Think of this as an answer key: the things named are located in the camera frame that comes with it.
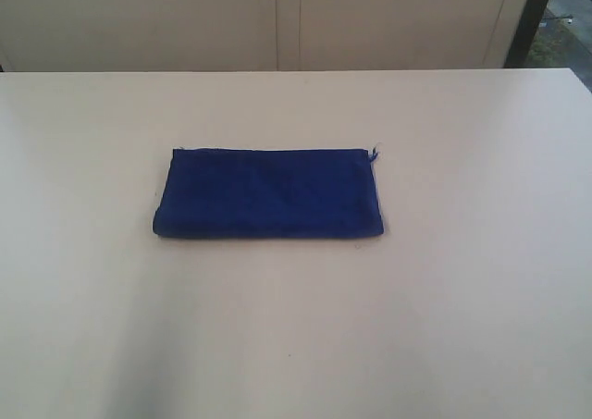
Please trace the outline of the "blue terry towel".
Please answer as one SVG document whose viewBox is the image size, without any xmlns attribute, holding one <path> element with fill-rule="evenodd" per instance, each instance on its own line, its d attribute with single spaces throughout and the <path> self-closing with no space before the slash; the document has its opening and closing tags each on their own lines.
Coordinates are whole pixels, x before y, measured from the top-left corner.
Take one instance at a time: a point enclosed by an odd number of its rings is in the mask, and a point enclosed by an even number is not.
<svg viewBox="0 0 592 419">
<path fill-rule="evenodd" d="M 176 240 L 377 237 L 376 158 L 365 149 L 176 149 L 153 232 Z"/>
</svg>

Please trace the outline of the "black window frame post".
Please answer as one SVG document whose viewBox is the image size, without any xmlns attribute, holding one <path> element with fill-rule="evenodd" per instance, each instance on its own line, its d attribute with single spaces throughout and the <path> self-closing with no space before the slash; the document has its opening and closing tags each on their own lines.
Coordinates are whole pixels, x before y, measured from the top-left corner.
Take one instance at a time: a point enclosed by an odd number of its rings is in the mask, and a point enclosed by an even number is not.
<svg viewBox="0 0 592 419">
<path fill-rule="evenodd" d="M 549 0 L 526 0 L 504 68 L 522 68 Z"/>
</svg>

